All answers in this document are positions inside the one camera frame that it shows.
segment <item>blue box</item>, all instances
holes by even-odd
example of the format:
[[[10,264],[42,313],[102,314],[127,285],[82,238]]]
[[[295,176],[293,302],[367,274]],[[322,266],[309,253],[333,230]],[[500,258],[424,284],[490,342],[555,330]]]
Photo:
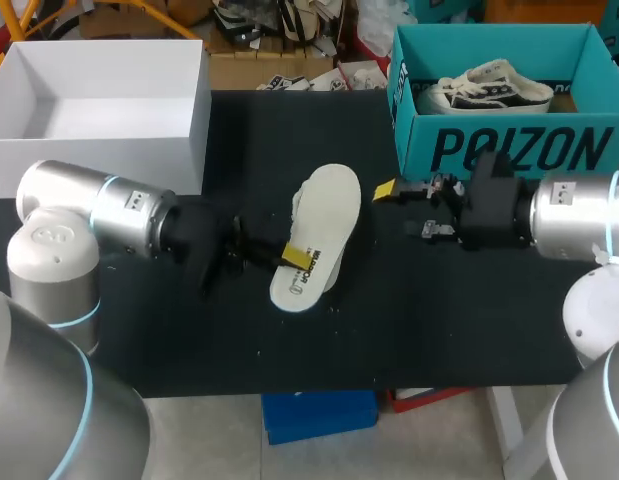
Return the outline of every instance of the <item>blue box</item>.
[[[571,94],[577,113],[419,115],[414,94],[497,58],[525,77]],[[619,68],[590,25],[398,27],[387,96],[400,171],[467,179],[482,149],[509,153],[521,176],[619,168]]]
[[[445,23],[452,15],[464,12],[480,0],[407,0],[409,11],[418,23]]]
[[[319,392],[262,395],[269,444],[373,427],[378,406],[373,392]]]

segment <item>cardboard box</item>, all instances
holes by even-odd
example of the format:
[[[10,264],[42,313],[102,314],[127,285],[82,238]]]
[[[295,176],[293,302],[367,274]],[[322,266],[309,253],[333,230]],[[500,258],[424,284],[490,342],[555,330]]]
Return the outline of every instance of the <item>cardboard box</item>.
[[[146,0],[161,13],[167,14],[164,0]],[[133,5],[121,4],[116,9],[96,5],[89,13],[80,15],[82,38],[103,38],[122,35],[134,37],[162,37],[167,31],[164,24]]]
[[[210,108],[202,41],[14,43],[0,68],[0,198],[43,159],[200,193]]]
[[[255,90],[274,75],[303,76],[312,80],[333,69],[330,58],[226,58],[212,55],[209,64],[213,90]]]
[[[332,58],[313,58],[302,48],[285,51],[274,37],[263,37],[258,51],[237,49],[214,28],[207,47],[212,90],[255,90],[274,75],[312,80],[333,69]]]
[[[448,22],[452,15],[479,3],[480,0],[407,0],[409,11],[415,15],[418,23]]]
[[[552,111],[568,113],[418,114],[418,92],[497,58],[552,86]],[[432,172],[467,179],[484,148],[508,152],[528,178],[619,168],[619,69],[590,25],[398,27],[387,95],[400,170],[410,180]]]

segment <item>white flip-flop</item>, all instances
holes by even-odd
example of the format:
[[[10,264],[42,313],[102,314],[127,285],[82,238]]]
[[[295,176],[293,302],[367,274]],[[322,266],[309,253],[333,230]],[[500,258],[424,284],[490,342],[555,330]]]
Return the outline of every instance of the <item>white flip-flop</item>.
[[[308,271],[278,267],[269,292],[281,310],[301,312],[336,282],[360,213],[358,177],[344,165],[324,165],[303,184],[293,203],[289,243],[314,259]]]
[[[302,192],[304,191],[305,185],[309,180],[305,180],[304,182],[302,182],[302,186],[300,187],[300,190],[298,190],[296,194],[293,196],[293,200],[291,202],[292,203],[291,205],[292,224],[293,224],[293,221],[296,219],[296,215],[298,212],[298,205],[300,205],[300,199],[302,198]],[[342,252],[340,252],[340,256],[338,257],[338,260],[336,260],[336,264],[334,265],[333,270],[331,271],[331,275],[329,275],[329,280],[327,280],[327,285],[325,285],[325,290],[324,290],[325,292],[328,292],[329,290],[331,290],[331,288],[336,284],[336,280],[338,280],[338,274],[340,273],[340,264],[342,263],[342,254],[344,253],[344,251],[345,250],[343,248]]]

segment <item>flip-flop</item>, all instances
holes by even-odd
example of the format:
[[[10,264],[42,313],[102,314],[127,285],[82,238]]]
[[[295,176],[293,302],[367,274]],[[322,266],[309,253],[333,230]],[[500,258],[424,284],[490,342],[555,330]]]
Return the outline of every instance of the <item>flip-flop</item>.
[[[300,190],[298,190],[296,194],[293,196],[293,200],[291,202],[292,203],[291,205],[292,224],[298,212],[298,205],[300,205],[300,199],[302,198],[302,192],[304,191],[305,185],[307,184],[307,182],[311,180],[312,177],[313,175],[309,177],[309,180],[305,180],[304,182],[302,182],[302,186],[300,187]],[[325,285],[325,292],[328,292],[329,290],[331,290],[331,288],[336,284],[336,280],[338,280],[338,274],[340,273],[340,264],[342,263],[343,253],[344,253],[344,248],[342,249],[342,252],[340,252],[340,256],[338,257],[338,260],[336,261],[336,264],[333,267],[331,275],[329,275],[329,280],[327,280],[327,285]]]
[[[287,312],[311,308],[333,286],[360,213],[358,177],[344,165],[320,167],[299,193],[289,243],[312,255],[313,261],[308,271],[276,270],[271,301]]]
[[[285,36],[300,45],[312,41],[318,31],[318,13],[307,0],[278,0]]]

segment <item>flip-flop strap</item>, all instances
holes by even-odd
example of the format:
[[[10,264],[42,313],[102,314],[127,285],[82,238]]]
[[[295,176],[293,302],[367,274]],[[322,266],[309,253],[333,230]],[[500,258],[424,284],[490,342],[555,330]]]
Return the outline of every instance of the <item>flip-flop strap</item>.
[[[291,20],[291,15],[289,15],[289,10],[287,9],[287,3],[289,3],[293,9],[294,20]],[[298,7],[291,2],[286,2],[285,0],[278,0],[278,7],[280,8],[282,19],[287,25],[287,29],[290,32],[297,33],[300,45],[304,46],[307,43],[307,38],[305,37],[305,29],[302,26],[302,18],[300,17]]]
[[[291,6],[293,7],[293,14],[296,20],[296,31],[298,33],[298,40],[300,40],[300,45],[304,46],[307,40],[305,38],[305,29],[302,26],[302,18],[300,18],[300,12],[298,11],[298,7],[296,7],[294,4],[291,4]]]
[[[287,25],[287,29],[290,32],[296,32],[296,29],[293,25],[293,21],[291,20],[291,16],[289,15],[289,11],[287,10],[287,5],[285,4],[285,0],[278,0],[278,8],[280,9],[280,13],[282,14],[282,19]]]

